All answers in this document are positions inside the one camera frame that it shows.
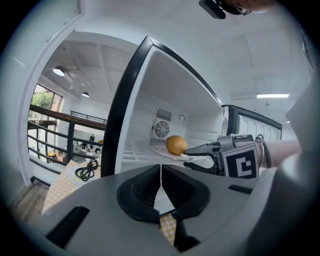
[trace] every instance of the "ceiling light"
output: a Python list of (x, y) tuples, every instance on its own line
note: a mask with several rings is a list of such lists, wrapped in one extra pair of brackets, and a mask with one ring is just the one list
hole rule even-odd
[(289, 94), (287, 93), (278, 93), (278, 94), (273, 94), (273, 93), (267, 93), (267, 94), (257, 94), (256, 97), (258, 99), (265, 99), (265, 98), (288, 98)]
[(64, 77), (65, 76), (65, 69), (62, 66), (56, 66), (53, 69), (53, 72), (58, 76)]
[(84, 97), (89, 98), (89, 93), (87, 93), (86, 91), (85, 91), (85, 92), (83, 92), (81, 95), (82, 95), (82, 96), (84, 96)]

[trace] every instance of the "robotic arm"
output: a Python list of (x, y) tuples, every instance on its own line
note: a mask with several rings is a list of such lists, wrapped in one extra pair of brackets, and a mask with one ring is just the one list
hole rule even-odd
[(184, 166), (194, 171), (218, 176), (253, 179), (259, 177), (259, 168), (277, 167), (285, 158), (301, 151), (297, 140), (269, 141), (263, 136), (255, 140), (251, 134), (220, 136), (217, 142), (187, 149), (188, 156), (209, 156), (214, 164), (205, 168), (192, 162)]
[(200, 0), (199, 5), (214, 19), (223, 20), (225, 12), (232, 15), (264, 13), (270, 9), (274, 0)]

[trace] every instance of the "white ceiling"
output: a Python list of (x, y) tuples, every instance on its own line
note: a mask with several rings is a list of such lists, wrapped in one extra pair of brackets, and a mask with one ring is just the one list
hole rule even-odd
[[(226, 19), (217, 20), (199, 6), (198, 0), (106, 0), (106, 7), (108, 3), (118, 12), (125, 7), (140, 8), (144, 10), (141, 15), (147, 13), (168, 24), (178, 24), (197, 38), (199, 47), (206, 48), (229, 88), (232, 102), (224, 103), (285, 124), (285, 113), (309, 83), (297, 24), (278, 6), (266, 13), (247, 16), (227, 13)], [(85, 77), (88, 84), (81, 89), (85, 88), (91, 99), (110, 103), (131, 56), (132, 53), (106, 45), (65, 41), (47, 67), (62, 63), (70, 72)], [(70, 83), (51, 70), (44, 74), (69, 89)], [(266, 101), (256, 99), (257, 93), (289, 93), (290, 96)]]
[[(49, 59), (43, 74), (79, 98), (86, 91), (91, 100), (110, 104), (131, 57), (132, 53), (106, 45), (64, 41)], [(66, 68), (68, 74), (56, 75), (52, 67), (58, 65)], [(71, 90), (72, 82), (75, 92)]]
[[(231, 104), (286, 124), (285, 113), (310, 80), (297, 23), (280, 6), (247, 16), (226, 13), (226, 19), (217, 20), (198, 2), (125, 0), (118, 10), (132, 5), (183, 26), (216, 62), (229, 88)], [(289, 93), (290, 96), (266, 101), (256, 99), (258, 93)]]

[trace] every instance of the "wall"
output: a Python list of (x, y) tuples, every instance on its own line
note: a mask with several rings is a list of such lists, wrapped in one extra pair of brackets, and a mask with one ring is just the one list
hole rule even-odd
[(169, 47), (188, 62), (212, 87), (223, 104), (231, 102), (212, 54), (194, 34), (170, 19), (157, 17), (150, 10), (126, 2), (112, 13), (83, 24), (77, 32), (108, 35), (139, 45), (150, 36)]
[(108, 119), (110, 107), (110, 104), (93, 101), (83, 97), (81, 100), (76, 100), (74, 102), (71, 110), (96, 118)]
[(81, 23), (87, 23), (98, 16), (105, 15), (113, 10), (119, 0), (85, 0), (82, 6), (85, 10), (85, 17)]
[(34, 85), (26, 80), (35, 74), (40, 52), (67, 21), (78, 15), (76, 0), (43, 0), (24, 18), (4, 49), (0, 59), (0, 133), (2, 136), (0, 172), (2, 200), (9, 204), (26, 184), (33, 171), (27, 149), (28, 108)]
[(283, 125), (282, 128), (282, 141), (288, 141), (288, 140), (297, 140), (297, 136), (294, 132), (294, 130), (292, 129), (290, 124), (285, 124)]
[(74, 126), (74, 137), (79, 138), (79, 139), (84, 139), (89, 141), (90, 136), (94, 136), (94, 141), (98, 142), (100, 140), (104, 139), (105, 131), (103, 130), (98, 130), (98, 129), (93, 129), (89, 127), (84, 127), (81, 125), (75, 125)]

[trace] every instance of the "table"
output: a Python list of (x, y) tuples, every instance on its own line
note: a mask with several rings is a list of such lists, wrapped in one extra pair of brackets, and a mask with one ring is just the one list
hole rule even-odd
[[(101, 158), (97, 158), (99, 165), (101, 164)], [(75, 161), (70, 161), (64, 170), (59, 175), (59, 178), (56, 182), (54, 182), (48, 191), (48, 194), (45, 198), (45, 202), (43, 205), (42, 213), (48, 210), (50, 207), (54, 206), (58, 202), (60, 202), (63, 198), (67, 197), (71, 193), (73, 193), (78, 186), (74, 185), (71, 181), (68, 180), (67, 171), (70, 168), (80, 168), (87, 166), (88, 162), (83, 162), (81, 164), (76, 163)], [(100, 167), (95, 170), (95, 175), (100, 178)], [(167, 215), (163, 215), (160, 217), (160, 226), (161, 232), (168, 239), (168, 241), (173, 245), (175, 241), (175, 233), (176, 233), (176, 225), (177, 222), (175, 218), (169, 213)]]

